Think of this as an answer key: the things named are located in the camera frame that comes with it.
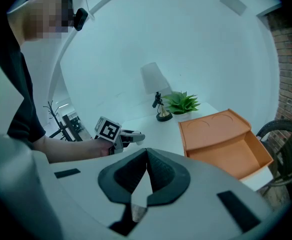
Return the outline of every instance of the forearm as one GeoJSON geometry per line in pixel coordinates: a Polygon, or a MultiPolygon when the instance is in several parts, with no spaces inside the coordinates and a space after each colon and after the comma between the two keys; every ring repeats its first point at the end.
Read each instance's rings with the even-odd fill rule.
{"type": "Polygon", "coordinates": [[[49,163],[69,162],[99,158],[108,155],[109,141],[92,139],[71,142],[43,136],[35,141],[34,149],[46,154],[49,163]]]}

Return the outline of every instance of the orange storage tray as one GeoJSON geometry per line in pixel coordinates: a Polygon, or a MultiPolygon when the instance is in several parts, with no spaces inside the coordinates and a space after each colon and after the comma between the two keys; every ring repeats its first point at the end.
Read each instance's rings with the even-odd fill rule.
{"type": "Polygon", "coordinates": [[[179,122],[184,155],[242,180],[273,162],[248,121],[231,109],[179,122]]]}

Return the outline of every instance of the black t-shirt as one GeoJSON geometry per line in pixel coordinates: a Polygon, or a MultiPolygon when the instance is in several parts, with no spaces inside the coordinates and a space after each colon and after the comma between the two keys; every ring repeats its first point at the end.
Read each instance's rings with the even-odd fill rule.
{"type": "Polygon", "coordinates": [[[31,76],[6,14],[0,18],[0,67],[24,97],[7,134],[33,149],[32,143],[44,136],[45,131],[36,115],[31,76]]]}

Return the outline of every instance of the white lampshade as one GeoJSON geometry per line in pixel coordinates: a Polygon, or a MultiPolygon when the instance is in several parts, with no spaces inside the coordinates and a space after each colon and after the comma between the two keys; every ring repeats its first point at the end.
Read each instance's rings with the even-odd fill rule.
{"type": "Polygon", "coordinates": [[[154,94],[168,87],[167,80],[156,62],[146,64],[140,72],[147,94],[154,94]]]}

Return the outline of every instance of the man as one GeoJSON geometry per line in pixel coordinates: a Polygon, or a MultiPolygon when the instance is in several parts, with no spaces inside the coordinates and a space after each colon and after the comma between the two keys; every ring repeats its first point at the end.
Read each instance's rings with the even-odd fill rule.
{"type": "Polygon", "coordinates": [[[32,80],[20,46],[64,32],[72,24],[73,0],[27,0],[0,18],[0,67],[24,97],[7,134],[45,153],[50,163],[107,156],[113,145],[100,138],[81,142],[48,138],[36,115],[32,80]]]}

